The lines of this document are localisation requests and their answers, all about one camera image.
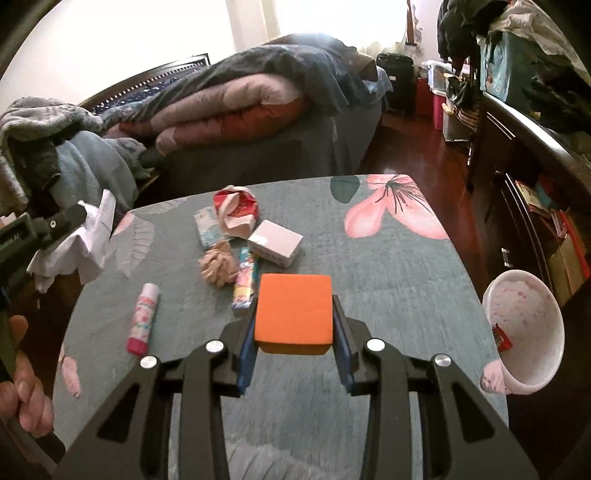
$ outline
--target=drawer handle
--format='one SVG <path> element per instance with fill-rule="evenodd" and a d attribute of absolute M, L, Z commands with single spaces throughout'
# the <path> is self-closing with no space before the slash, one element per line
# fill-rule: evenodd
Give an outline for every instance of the drawer handle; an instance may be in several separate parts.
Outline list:
<path fill-rule="evenodd" d="M 509 262 L 509 254 L 511 252 L 509 252 L 506 248 L 501 248 L 501 254 L 503 255 L 503 264 L 507 267 L 507 268 L 513 268 L 513 264 L 511 262 Z"/>

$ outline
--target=white cloth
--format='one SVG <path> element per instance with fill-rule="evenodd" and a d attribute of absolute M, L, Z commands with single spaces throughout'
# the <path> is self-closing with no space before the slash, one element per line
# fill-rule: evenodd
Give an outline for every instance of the white cloth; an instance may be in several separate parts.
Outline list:
<path fill-rule="evenodd" d="M 96 279 L 105 268 L 105 258 L 115 214 L 115 197 L 103 190 L 97 208 L 78 202 L 86 209 L 86 221 L 54 249 L 38 250 L 27 267 L 35 275 L 35 287 L 46 293 L 57 275 L 78 269 L 83 285 Z"/>
<path fill-rule="evenodd" d="M 491 23 L 489 31 L 493 30 L 511 32 L 533 41 L 546 55 L 564 55 L 573 64 L 575 72 L 591 85 L 591 76 L 572 45 L 554 21 L 532 0 L 515 0 Z"/>

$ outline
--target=black bag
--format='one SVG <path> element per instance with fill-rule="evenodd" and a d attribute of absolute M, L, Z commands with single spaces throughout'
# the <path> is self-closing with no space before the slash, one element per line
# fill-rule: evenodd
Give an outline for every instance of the black bag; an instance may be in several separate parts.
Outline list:
<path fill-rule="evenodd" d="M 451 103 L 461 108 L 471 108 L 474 100 L 470 83 L 457 77 L 449 77 L 447 80 L 446 96 Z"/>
<path fill-rule="evenodd" d="M 399 53 L 381 53 L 376 65 L 382 67 L 392 83 L 393 92 L 386 93 L 389 109 L 413 113 L 415 105 L 415 84 L 413 60 Z"/>

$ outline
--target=white bowl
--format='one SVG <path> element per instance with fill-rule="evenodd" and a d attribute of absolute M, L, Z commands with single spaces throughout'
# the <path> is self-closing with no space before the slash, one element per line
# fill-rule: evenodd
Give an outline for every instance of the white bowl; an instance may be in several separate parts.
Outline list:
<path fill-rule="evenodd" d="M 508 392 L 528 395 L 545 387 L 564 352 L 564 323 L 550 289 L 529 272 L 509 270 L 488 285 L 482 306 L 513 343 L 499 354 Z"/>

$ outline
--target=wall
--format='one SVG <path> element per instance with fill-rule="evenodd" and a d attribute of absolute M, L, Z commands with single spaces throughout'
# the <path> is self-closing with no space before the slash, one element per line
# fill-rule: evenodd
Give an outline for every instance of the wall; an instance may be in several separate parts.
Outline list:
<path fill-rule="evenodd" d="M 225 0 L 62 0 L 0 80 L 0 112 L 25 95 L 80 103 L 157 65 L 235 51 Z"/>
<path fill-rule="evenodd" d="M 421 48 L 424 60 L 441 60 L 437 51 L 437 14 L 441 0 L 412 0 L 414 14 L 421 29 Z"/>
<path fill-rule="evenodd" d="M 261 0 L 226 0 L 236 51 L 269 40 Z"/>

